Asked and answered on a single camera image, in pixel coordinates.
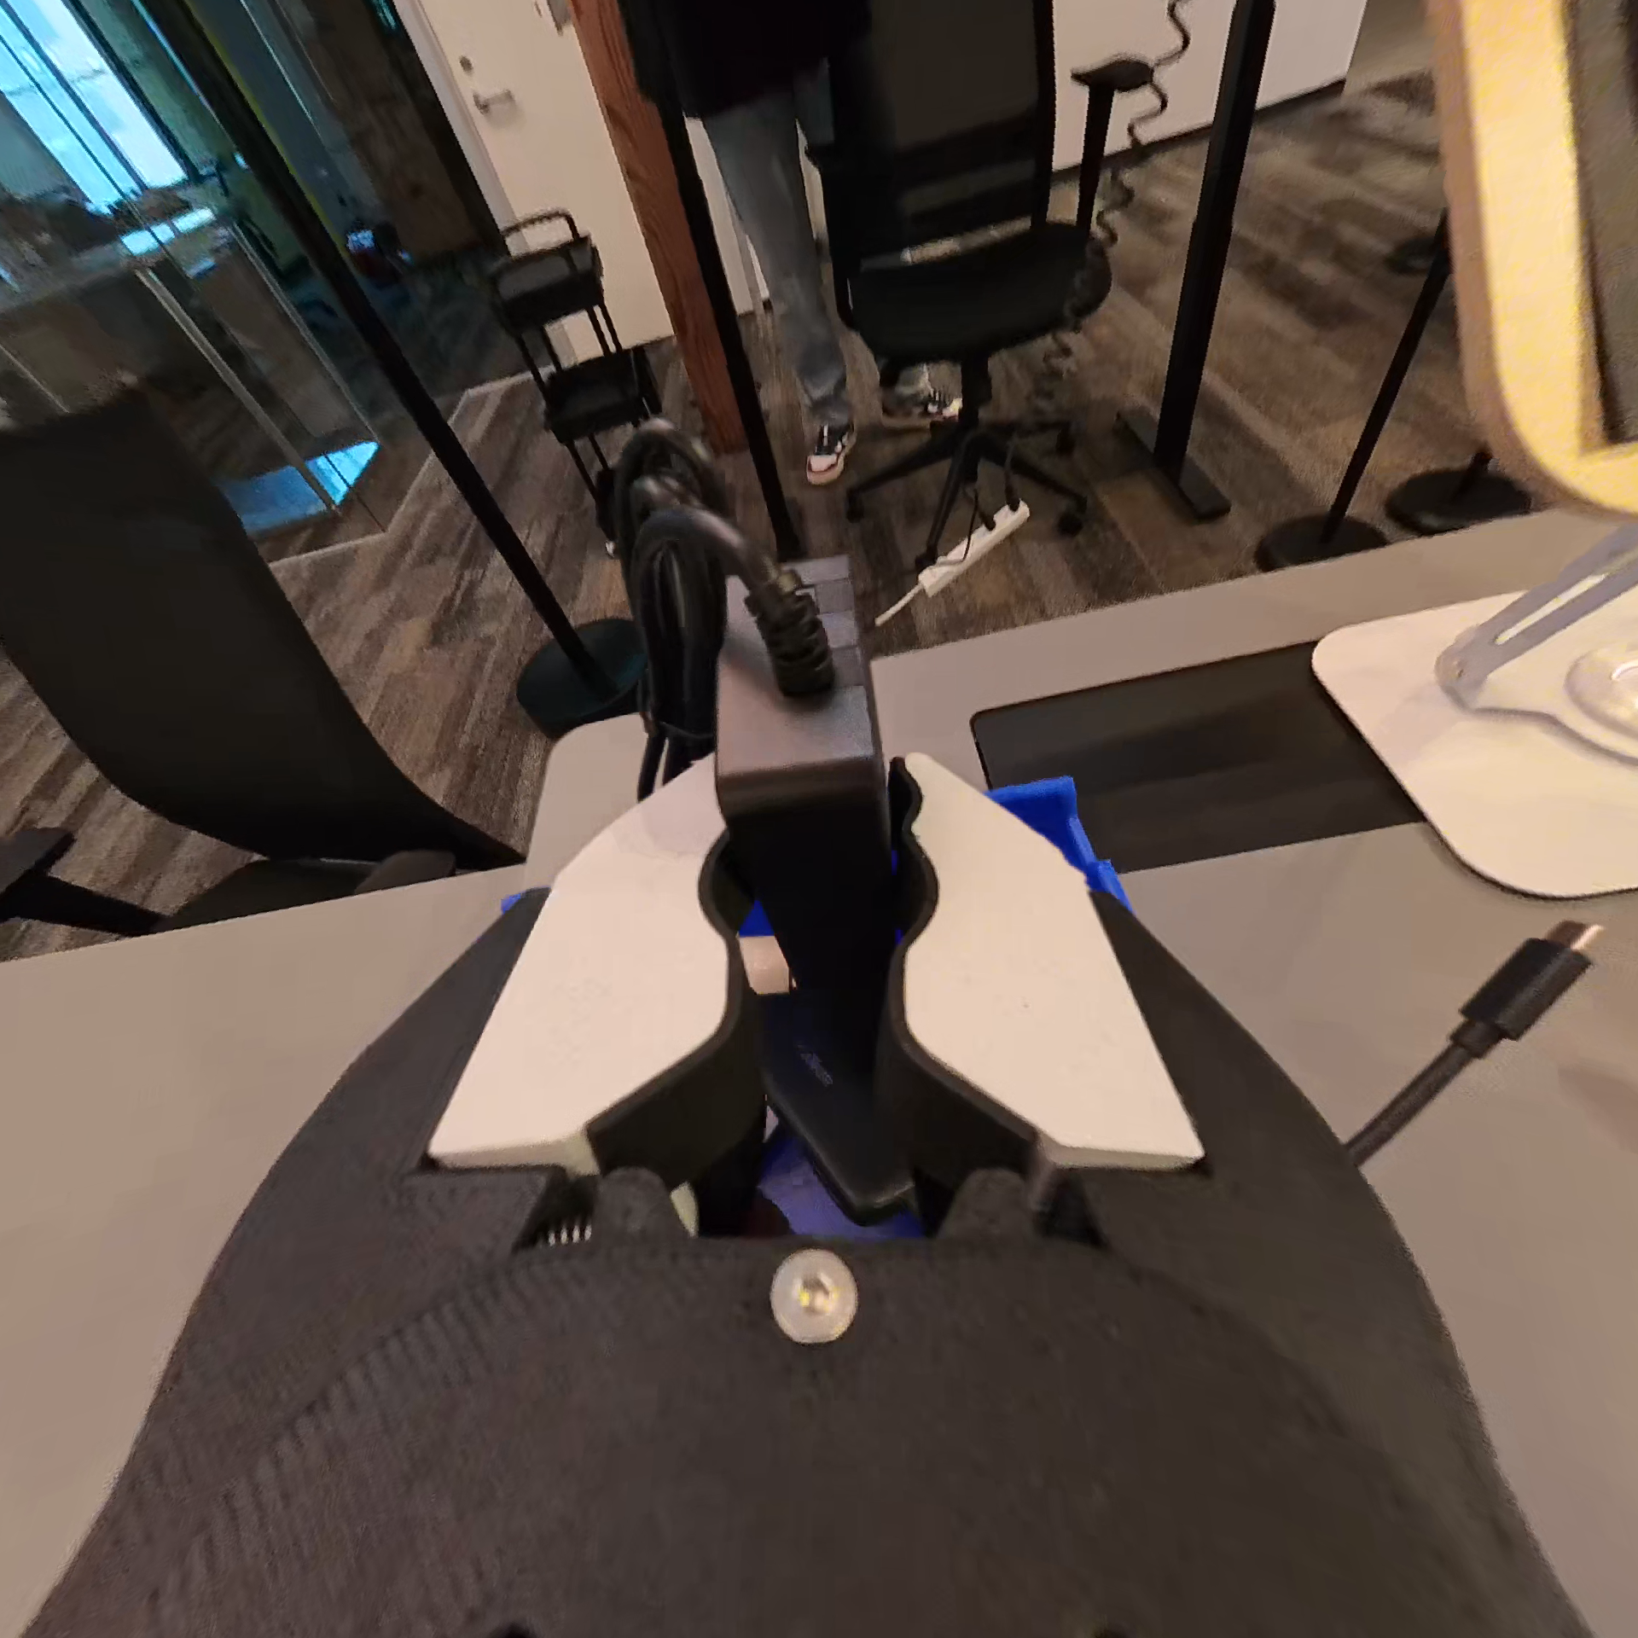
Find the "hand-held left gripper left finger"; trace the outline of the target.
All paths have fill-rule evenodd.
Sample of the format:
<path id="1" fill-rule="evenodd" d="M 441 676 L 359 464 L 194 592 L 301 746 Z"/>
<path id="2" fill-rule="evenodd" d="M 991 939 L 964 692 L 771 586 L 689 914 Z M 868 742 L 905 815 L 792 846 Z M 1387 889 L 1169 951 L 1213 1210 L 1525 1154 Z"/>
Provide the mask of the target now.
<path id="1" fill-rule="evenodd" d="M 765 1127 L 712 768 L 593 838 L 547 893 L 428 1140 L 445 1169 L 699 1179 Z"/>

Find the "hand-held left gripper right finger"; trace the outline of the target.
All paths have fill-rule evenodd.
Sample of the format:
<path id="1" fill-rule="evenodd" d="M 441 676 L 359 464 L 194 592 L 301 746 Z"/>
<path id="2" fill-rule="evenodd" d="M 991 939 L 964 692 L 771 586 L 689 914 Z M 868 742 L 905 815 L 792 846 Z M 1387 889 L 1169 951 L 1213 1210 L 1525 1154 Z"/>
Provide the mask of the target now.
<path id="1" fill-rule="evenodd" d="M 1186 1171 L 1204 1144 L 1124 972 L 1069 781 L 1063 852 L 929 754 L 892 766 L 907 924 L 888 972 L 878 1091 L 917 1179 L 1007 1169 Z"/>

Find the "white power strip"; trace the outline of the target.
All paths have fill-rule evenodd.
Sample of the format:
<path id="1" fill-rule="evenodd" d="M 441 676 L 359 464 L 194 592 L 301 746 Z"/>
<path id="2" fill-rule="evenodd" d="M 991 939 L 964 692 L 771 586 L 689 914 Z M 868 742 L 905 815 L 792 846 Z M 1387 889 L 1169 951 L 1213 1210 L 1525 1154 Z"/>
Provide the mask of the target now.
<path id="1" fill-rule="evenodd" d="M 911 588 L 876 618 L 874 627 L 886 627 L 919 602 L 933 602 L 960 582 L 991 551 L 1009 542 L 1026 522 L 1032 520 L 1032 506 L 1026 501 L 1003 504 L 995 514 L 978 512 L 978 522 L 952 545 L 939 549 L 933 561 L 919 567 Z"/>

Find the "black desk leg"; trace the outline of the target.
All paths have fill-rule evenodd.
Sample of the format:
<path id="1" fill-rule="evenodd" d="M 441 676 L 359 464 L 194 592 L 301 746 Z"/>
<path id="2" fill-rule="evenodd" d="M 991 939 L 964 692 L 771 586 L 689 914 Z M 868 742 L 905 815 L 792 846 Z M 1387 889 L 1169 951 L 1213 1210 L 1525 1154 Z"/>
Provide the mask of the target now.
<path id="1" fill-rule="evenodd" d="M 1276 1 L 1235 3 L 1159 411 L 1120 415 L 1120 428 L 1137 442 L 1161 489 L 1198 524 L 1231 510 L 1217 481 L 1192 458 L 1190 444 L 1276 17 Z"/>

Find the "black office chair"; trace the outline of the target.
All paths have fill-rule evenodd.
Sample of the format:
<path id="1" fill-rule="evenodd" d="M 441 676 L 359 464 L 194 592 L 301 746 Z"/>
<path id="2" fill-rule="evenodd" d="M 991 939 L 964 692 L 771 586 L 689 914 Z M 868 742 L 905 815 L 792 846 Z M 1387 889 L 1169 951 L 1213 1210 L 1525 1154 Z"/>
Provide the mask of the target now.
<path id="1" fill-rule="evenodd" d="M 252 855 L 172 912 L 55 873 L 71 828 L 4 838 L 4 924 L 203 928 L 459 873 L 517 848 L 410 779 L 233 503 L 127 391 L 3 438 L 4 655 L 114 787 Z"/>
<path id="2" fill-rule="evenodd" d="M 1026 452 L 1075 442 L 1065 380 L 1075 335 L 1112 288 L 1114 226 L 1098 208 L 1116 101 L 1161 91 L 1161 68 L 1118 54 L 1073 72 L 1085 93 L 1073 218 L 1052 212 L 1057 144 L 1056 5 L 876 1 L 864 38 L 831 70 L 833 140 L 812 150 L 833 292 L 882 362 L 952 364 L 956 419 L 847 491 L 866 497 L 946 464 L 915 565 L 962 540 L 978 512 L 1030 481 L 1061 501 L 1071 536 L 1089 499 Z"/>

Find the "black utility cart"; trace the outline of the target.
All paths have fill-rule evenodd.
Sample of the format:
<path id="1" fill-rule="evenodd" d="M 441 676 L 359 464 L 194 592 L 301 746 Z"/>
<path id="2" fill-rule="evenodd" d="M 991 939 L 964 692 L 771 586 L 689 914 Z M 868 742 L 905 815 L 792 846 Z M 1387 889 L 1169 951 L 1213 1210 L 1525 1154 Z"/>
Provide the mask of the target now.
<path id="1" fill-rule="evenodd" d="M 568 210 L 517 218 L 504 226 L 502 241 L 504 255 L 486 272 L 494 315 L 519 348 L 543 425 L 566 450 L 591 497 L 605 549 L 617 557 L 615 462 L 605 440 L 664 409 L 650 352 L 623 345 L 601 251 Z"/>

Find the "blue plastic bin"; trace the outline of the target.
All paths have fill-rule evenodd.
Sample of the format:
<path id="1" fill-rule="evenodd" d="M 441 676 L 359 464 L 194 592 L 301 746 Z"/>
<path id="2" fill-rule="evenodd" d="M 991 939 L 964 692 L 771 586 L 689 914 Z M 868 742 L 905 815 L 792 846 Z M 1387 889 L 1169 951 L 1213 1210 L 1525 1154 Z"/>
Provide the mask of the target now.
<path id="1" fill-rule="evenodd" d="M 1079 818 L 1079 795 L 1073 777 L 1057 776 L 1032 783 L 1001 785 L 993 787 L 989 797 L 1048 838 L 1083 871 L 1091 889 L 1110 894 L 1126 908 L 1132 906 L 1116 867 L 1095 852 Z M 759 902 L 751 904 L 742 924 L 742 947 L 751 984 L 759 992 L 790 988 L 784 955 L 777 949 L 773 924 Z M 788 1117 L 769 1115 L 763 1167 L 745 1234 L 892 1240 L 919 1238 L 923 1230 L 911 1206 L 900 1208 L 874 1224 L 851 1220 L 802 1150 Z"/>

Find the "black multi-port hub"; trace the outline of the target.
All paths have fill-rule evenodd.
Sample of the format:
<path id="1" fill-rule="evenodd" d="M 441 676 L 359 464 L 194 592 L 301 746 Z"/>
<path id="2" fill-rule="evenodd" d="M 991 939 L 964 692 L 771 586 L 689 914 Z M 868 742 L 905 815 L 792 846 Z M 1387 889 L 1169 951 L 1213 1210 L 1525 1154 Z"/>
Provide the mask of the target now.
<path id="1" fill-rule="evenodd" d="M 888 766 L 851 561 L 806 559 L 792 571 L 829 639 L 833 686 L 784 694 L 732 584 L 714 783 L 730 869 L 788 969 L 784 992 L 757 998 L 771 1105 L 847 1218 L 872 1226 L 915 1197 L 874 1091 L 896 949 Z"/>

